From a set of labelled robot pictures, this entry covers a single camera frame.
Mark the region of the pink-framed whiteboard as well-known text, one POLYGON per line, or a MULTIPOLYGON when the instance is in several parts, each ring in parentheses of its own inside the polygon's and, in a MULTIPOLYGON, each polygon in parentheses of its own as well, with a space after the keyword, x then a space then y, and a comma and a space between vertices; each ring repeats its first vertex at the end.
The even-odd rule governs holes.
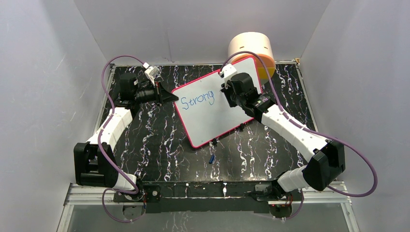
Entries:
POLYGON ((194 148, 252 120, 240 107, 229 106, 222 84, 223 78, 214 71, 172 90, 178 97, 176 111, 194 148))

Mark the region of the blue marker cap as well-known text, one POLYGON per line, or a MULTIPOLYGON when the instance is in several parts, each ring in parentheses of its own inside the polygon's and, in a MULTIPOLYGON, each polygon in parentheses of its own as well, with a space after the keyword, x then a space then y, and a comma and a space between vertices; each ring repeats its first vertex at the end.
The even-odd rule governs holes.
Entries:
POLYGON ((214 162, 214 160, 215 160, 215 155, 212 155, 211 157, 210 157, 210 160, 209 160, 209 164, 213 164, 213 162, 214 162))

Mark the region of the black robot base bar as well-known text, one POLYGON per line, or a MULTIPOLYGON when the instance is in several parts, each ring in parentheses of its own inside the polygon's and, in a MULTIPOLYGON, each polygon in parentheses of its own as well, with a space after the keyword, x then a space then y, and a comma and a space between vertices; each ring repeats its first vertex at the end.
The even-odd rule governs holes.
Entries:
POLYGON ((284 192, 273 181, 142 183, 149 213, 240 212, 289 216, 297 191, 284 192))

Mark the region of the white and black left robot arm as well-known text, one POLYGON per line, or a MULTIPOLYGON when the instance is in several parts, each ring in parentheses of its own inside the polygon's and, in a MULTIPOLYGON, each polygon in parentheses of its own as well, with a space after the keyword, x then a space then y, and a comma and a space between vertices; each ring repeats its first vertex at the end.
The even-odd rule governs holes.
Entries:
POLYGON ((121 190, 132 201, 139 201, 145 189, 138 184, 137 176, 118 167, 114 148, 141 104, 153 102, 162 106, 179 98, 158 81, 139 83, 134 73, 122 74, 118 84, 120 99, 113 103, 106 120, 93 136, 84 143, 77 143, 73 149, 75 180, 81 186, 121 190))

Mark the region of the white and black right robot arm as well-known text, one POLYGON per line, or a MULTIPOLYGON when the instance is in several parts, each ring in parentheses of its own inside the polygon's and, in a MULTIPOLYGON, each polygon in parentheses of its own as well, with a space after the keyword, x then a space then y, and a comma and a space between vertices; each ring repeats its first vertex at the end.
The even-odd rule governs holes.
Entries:
POLYGON ((230 107, 239 106, 247 116, 274 130, 307 161, 307 165, 281 173, 272 182, 273 196, 285 200, 295 189, 324 190, 345 171, 344 145, 306 131, 293 124, 271 94, 259 93, 247 73, 233 75, 221 85, 230 107))

